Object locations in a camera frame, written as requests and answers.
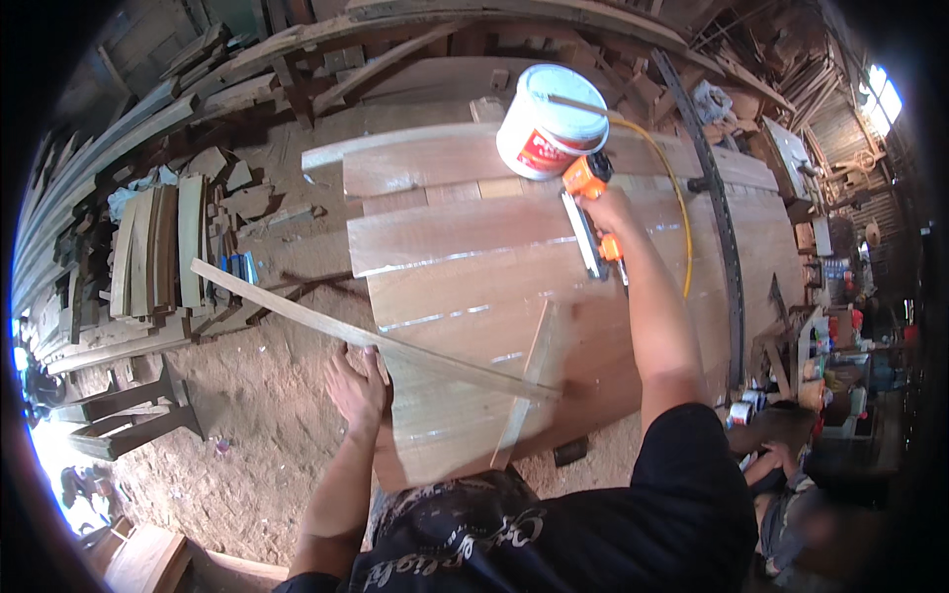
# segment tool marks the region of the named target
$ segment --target person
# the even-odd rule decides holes
[[[76,498],[81,496],[89,504],[89,508],[96,512],[92,506],[92,493],[96,491],[95,478],[89,469],[84,469],[80,474],[76,466],[63,468],[60,472],[60,482],[63,485],[64,507],[72,509],[76,504]]]
[[[538,500],[508,468],[416,488],[386,498],[360,553],[387,395],[376,353],[362,352],[362,374],[343,345],[326,389],[348,431],[275,591],[738,590],[754,556],[754,507],[703,403],[685,303],[622,192],[578,204],[616,234],[629,274],[644,434],[629,487]]]
[[[777,577],[805,547],[819,549],[833,537],[836,515],[788,445],[767,442],[767,452],[745,470],[754,496],[758,543],[754,551],[765,560],[765,573]],[[787,480],[777,492],[774,488]]]

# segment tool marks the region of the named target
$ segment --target seated person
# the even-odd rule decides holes
[[[786,569],[804,547],[819,548],[833,536],[835,514],[814,481],[797,465],[788,445],[764,443],[768,451],[745,470],[745,482],[754,496],[758,545],[754,551],[765,559],[765,572],[775,577]],[[780,491],[773,487],[783,478]]]

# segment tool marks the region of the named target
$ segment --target metal clamp bar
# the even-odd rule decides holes
[[[729,343],[732,352],[728,366],[728,387],[738,389],[744,379],[745,294],[741,286],[741,263],[738,258],[738,244],[735,241],[735,227],[732,225],[732,215],[725,197],[725,184],[718,173],[712,147],[702,133],[696,106],[692,103],[692,97],[682,88],[679,74],[669,61],[669,56],[658,48],[653,49],[651,55],[666,85],[676,98],[676,106],[682,114],[685,129],[696,146],[698,162],[705,174],[701,186],[708,190],[712,198],[712,210],[715,212],[718,240],[721,242],[722,259],[725,263],[725,284],[728,288]]]

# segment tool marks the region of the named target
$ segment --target hand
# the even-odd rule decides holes
[[[589,213],[597,229],[602,232],[625,234],[635,229],[636,221],[629,207],[629,198],[623,190],[608,189],[595,200],[578,195],[576,202],[577,206]]]
[[[379,428],[388,404],[388,393],[379,372],[375,348],[363,348],[363,363],[368,377],[356,372],[346,359],[349,345],[343,342],[326,364],[326,392],[340,414],[349,422],[349,430],[363,426]]]
[[[774,455],[781,460],[782,465],[785,463],[793,464],[794,460],[791,458],[791,449],[789,449],[785,443],[772,440],[767,443],[762,443],[761,446],[769,452],[774,453]]]

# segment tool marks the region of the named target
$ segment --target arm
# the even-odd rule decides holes
[[[622,190],[597,200],[580,198],[603,232],[616,234],[629,274],[629,327],[642,380],[642,431],[663,412],[682,403],[703,402],[705,378],[695,329],[681,290],[642,225],[633,218]]]
[[[745,470],[745,483],[749,486],[760,482],[766,475],[781,467],[781,459],[774,453],[768,452],[758,457]]]
[[[793,478],[801,468],[797,465],[797,461],[791,456],[791,449],[788,445],[777,441],[770,441],[762,443],[761,446],[768,450],[765,456],[773,454],[777,458],[777,463],[774,466],[784,471],[784,476],[788,478],[790,484],[791,478]]]
[[[349,430],[309,501],[290,577],[324,572],[345,579],[363,543],[386,390],[376,352],[363,350],[368,373],[363,377],[346,360],[346,348],[345,343],[340,346],[326,366],[326,390],[349,422]]]

